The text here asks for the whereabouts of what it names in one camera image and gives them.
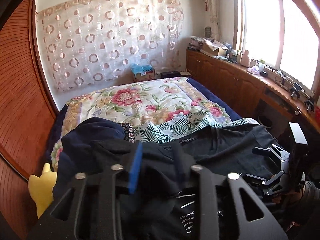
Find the yellow plush toy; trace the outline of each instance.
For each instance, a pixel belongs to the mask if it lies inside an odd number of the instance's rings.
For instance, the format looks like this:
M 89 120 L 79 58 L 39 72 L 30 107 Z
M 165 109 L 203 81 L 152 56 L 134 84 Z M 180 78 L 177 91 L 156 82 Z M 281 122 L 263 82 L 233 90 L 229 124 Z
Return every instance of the yellow plush toy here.
M 37 177 L 30 175 L 29 177 L 29 193 L 37 206 L 38 218 L 49 207 L 53 201 L 52 189 L 57 181 L 57 173 L 51 171 L 50 164 L 46 163 L 42 169 L 42 175 Z

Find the metal screw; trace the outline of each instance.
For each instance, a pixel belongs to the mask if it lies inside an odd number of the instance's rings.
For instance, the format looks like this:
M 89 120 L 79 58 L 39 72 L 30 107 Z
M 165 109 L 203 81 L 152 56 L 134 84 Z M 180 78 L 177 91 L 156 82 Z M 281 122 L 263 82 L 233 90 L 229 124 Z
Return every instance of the metal screw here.
M 79 172 L 75 175 L 76 179 L 85 179 L 85 177 L 86 177 L 86 174 L 83 172 Z
M 228 178 L 229 178 L 229 179 L 236 180 L 236 179 L 239 179 L 239 178 L 240 178 L 240 176 L 239 176 L 239 174 L 238 174 L 238 173 L 231 172 L 231 173 L 229 173 L 229 174 L 228 174 Z
M 192 165 L 192 166 L 191 166 L 191 169 L 192 169 L 193 171 L 201 171 L 203 168 L 202 168 L 201 165 L 196 164 L 196 165 Z
M 113 171 L 120 171 L 120 170 L 123 169 L 123 166 L 121 164 L 114 164 L 114 165 L 111 166 L 111 169 Z

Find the navy blue blanket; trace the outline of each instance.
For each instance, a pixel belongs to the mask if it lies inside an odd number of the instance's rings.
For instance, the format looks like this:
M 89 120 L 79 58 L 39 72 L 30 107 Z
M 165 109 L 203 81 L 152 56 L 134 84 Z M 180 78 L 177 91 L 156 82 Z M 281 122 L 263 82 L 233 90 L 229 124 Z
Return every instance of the navy blue blanket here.
M 225 108 L 226 112 L 230 115 L 231 121 L 241 119 L 241 117 L 235 111 L 233 111 L 225 102 L 223 102 L 220 98 L 218 98 L 216 95 L 211 93 L 210 90 L 208 90 L 206 87 L 201 85 L 199 82 L 195 81 L 192 78 L 188 78 L 188 82 L 192 86 L 194 86 L 198 91 L 200 91 L 207 99 L 209 99 L 210 101 L 212 101 L 214 103 L 218 103 L 219 106 Z M 49 162 L 51 162 L 50 154 L 52 152 L 54 144 L 60 139 L 62 123 L 63 123 L 64 117 L 66 115 L 67 109 L 68 109 L 67 106 L 64 106 L 61 109 L 60 113 L 58 114 L 58 116 L 52 126 L 52 129 L 51 129 L 48 141 L 47 141 L 47 150 L 45 152 L 45 156 Z

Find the window frame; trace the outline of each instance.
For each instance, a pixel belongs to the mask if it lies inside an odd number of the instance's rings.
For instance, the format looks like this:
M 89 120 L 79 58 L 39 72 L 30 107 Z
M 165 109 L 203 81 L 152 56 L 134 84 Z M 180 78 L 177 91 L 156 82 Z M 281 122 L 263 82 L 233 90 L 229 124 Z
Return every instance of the window frame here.
M 305 0 L 292 0 L 298 8 L 302 11 L 305 15 L 309 23 L 311 24 L 312 28 L 314 29 L 316 35 L 319 39 L 319 49 L 318 49 L 318 61 L 316 66 L 316 73 L 313 81 L 313 85 L 311 90 L 308 89 L 306 86 L 301 84 L 296 78 L 292 77 L 285 71 L 282 71 L 283 74 L 290 77 L 294 82 L 298 83 L 302 86 L 303 90 L 307 95 L 311 95 L 312 91 L 314 92 L 314 98 L 317 101 L 320 96 L 320 19 L 313 13 L 311 7 L 307 4 Z M 234 0 L 235 4 L 235 29 L 234 29 L 234 40 L 233 40 L 233 47 L 236 50 L 243 50 L 244 41 L 245 41 L 245 1 L 244 0 Z M 284 8 L 283 8 L 283 0 L 279 0 L 280 5 L 280 46 L 279 52 L 277 57 L 276 65 L 271 65 L 275 69 L 280 69 L 282 54 L 283 54 L 283 45 L 284 45 Z

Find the curtain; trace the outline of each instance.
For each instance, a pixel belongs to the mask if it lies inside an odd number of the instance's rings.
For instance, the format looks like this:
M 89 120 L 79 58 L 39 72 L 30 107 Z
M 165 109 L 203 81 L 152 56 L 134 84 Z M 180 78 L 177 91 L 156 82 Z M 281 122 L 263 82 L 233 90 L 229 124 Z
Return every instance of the curtain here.
M 220 40 L 220 29 L 218 21 L 219 1 L 206 0 L 206 2 L 210 13 L 210 27 L 212 31 L 212 37 L 215 40 Z
M 179 68 L 179 0 L 71 0 L 37 15 L 43 68 L 59 91 Z

